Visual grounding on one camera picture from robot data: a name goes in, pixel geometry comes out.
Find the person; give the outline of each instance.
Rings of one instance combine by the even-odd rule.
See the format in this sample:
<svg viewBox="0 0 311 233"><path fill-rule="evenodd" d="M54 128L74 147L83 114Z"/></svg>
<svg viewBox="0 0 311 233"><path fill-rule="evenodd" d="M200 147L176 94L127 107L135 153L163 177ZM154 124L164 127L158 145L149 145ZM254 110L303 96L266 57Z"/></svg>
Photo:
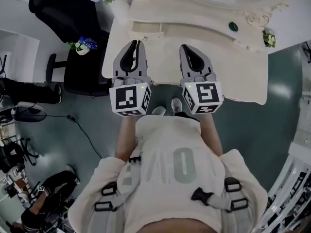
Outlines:
<svg viewBox="0 0 311 233"><path fill-rule="evenodd" d="M44 192L26 209L21 215L21 224L13 222L11 226L12 233L38 233L41 232L48 213L55 211L74 191L75 187L80 183L74 169L66 166L66 170L57 173L42 184L45 188Z"/></svg>
<svg viewBox="0 0 311 233"><path fill-rule="evenodd" d="M90 229L94 204L103 187L117 182L121 194L128 192L132 166L127 162L135 149L140 149L140 182L123 204L123 232L222 232L221 211L191 197L198 187L221 196L225 166L242 185L254 215L251 226L258 223L267 205L267 192L238 150L223 154L212 115L203 114L197 121L182 112L178 98L172 100L172 109L174 116L163 116L166 109L157 107L137 122L133 116L123 117L114 157L100 161L69 210L70 224L77 233L92 232L85 229Z"/></svg>
<svg viewBox="0 0 311 233"><path fill-rule="evenodd" d="M0 93L8 95L14 105L19 102L60 103L62 101L62 89L59 84L56 84L54 91L52 91L49 87L17 82L8 78L0 79L0 83Z"/></svg>

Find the white vanity table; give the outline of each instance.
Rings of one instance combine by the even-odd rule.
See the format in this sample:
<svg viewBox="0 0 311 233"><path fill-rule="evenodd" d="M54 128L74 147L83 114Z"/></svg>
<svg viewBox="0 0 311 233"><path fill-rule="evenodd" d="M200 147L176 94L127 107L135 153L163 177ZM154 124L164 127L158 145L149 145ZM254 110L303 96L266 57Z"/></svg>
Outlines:
<svg viewBox="0 0 311 233"><path fill-rule="evenodd" d="M128 23L120 24L117 17L113 22L102 75L113 77L112 64L120 49L137 39L144 42L148 75L154 82L178 85L179 47L189 44L211 59L226 98L265 104L268 53L262 30L271 11L283 4L256 8L264 1L271 2L251 0L250 9L242 9L245 0L133 0ZM237 32L228 26L232 21Z"/></svg>

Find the black plastic clip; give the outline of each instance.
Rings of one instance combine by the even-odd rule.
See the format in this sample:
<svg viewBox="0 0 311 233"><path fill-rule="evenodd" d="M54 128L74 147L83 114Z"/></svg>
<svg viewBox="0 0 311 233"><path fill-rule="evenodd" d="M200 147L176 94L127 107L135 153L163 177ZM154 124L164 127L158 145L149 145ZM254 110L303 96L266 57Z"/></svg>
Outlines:
<svg viewBox="0 0 311 233"><path fill-rule="evenodd" d="M198 188L194 191L192 197L191 197L191 200L195 201L195 200L200 200L202 201L202 203L206 206L208 206L208 199L210 198L210 196L212 196L214 193L212 192L204 192L202 190L202 188Z"/></svg>
<svg viewBox="0 0 311 233"><path fill-rule="evenodd" d="M232 185L234 185L235 187L236 185L238 185L238 187L230 189L229 186L232 186ZM225 190L227 192L239 192L241 191L241 189L242 189L241 183L236 178L233 178L233 177L225 178Z"/></svg>
<svg viewBox="0 0 311 233"><path fill-rule="evenodd" d="M244 205L240 205L240 206L237 206L235 207L235 203L241 203L242 201L245 201L245 204ZM242 209L246 209L248 207L248 200L247 198L243 198L243 199L240 199L240 200L233 200L231 201L231 209L230 210L227 210L227 212L234 212L234 211L239 211L239 210L242 210Z"/></svg>
<svg viewBox="0 0 311 233"><path fill-rule="evenodd" d="M102 189L102 195L103 196L110 196L115 194L117 191L117 182L109 183Z"/></svg>
<svg viewBox="0 0 311 233"><path fill-rule="evenodd" d="M109 207L105 207L105 208L101 208L99 205L101 204L109 204ZM118 208L113 208L111 201L107 201L107 202L97 202L95 203L95 208L94 210L96 212L115 212Z"/></svg>
<svg viewBox="0 0 311 233"><path fill-rule="evenodd" d="M141 161L141 156L129 158L129 159L128 159L128 162L131 163L131 161L134 161L134 163L136 163L136 161Z"/></svg>

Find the white t-shirt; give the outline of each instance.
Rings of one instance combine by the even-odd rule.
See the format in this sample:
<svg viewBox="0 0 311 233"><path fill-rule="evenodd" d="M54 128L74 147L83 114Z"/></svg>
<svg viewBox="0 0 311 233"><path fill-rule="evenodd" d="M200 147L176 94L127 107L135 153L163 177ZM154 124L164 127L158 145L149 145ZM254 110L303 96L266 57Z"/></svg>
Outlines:
<svg viewBox="0 0 311 233"><path fill-rule="evenodd" d="M146 224L167 218L196 219L220 233L220 210L190 198L198 187L221 195L225 180L222 161L240 180L256 222L262 216L267 204L266 191L237 150L220 158L210 151L201 138L197 121L177 116L144 116L137 122L136 136L142 146L141 176L139 186L124 204L125 233L136 233ZM87 212L92 213L94 200L100 197L104 184L118 180L121 193L129 189L129 169L128 163L116 158L101 160L90 183L69 210L76 232L81 232L81 222L87 221Z"/></svg>

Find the white flower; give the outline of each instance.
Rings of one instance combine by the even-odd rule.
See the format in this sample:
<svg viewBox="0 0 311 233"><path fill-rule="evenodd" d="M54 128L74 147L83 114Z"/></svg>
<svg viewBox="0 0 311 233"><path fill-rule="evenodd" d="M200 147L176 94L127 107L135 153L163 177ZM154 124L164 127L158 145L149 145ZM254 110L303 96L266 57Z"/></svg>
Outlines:
<svg viewBox="0 0 311 233"><path fill-rule="evenodd" d="M268 35L268 39L272 42L275 42L276 41L276 38L272 35Z"/></svg>

